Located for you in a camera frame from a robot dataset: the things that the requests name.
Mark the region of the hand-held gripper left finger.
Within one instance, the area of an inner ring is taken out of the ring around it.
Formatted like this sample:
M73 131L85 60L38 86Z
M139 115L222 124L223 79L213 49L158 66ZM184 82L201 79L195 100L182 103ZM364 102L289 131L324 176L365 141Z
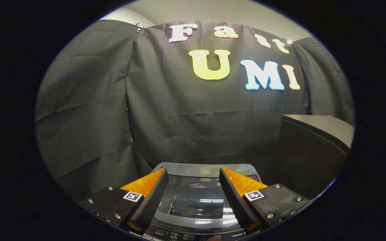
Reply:
M123 187L108 186L80 204L113 226L130 232L145 232L159 209L169 183L165 168Z

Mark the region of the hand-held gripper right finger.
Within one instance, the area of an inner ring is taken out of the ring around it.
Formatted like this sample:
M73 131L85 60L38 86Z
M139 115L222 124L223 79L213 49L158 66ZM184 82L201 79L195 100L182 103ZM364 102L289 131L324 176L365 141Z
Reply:
M247 235L278 226L311 202L282 184L268 186L225 167L219 170L219 182Z

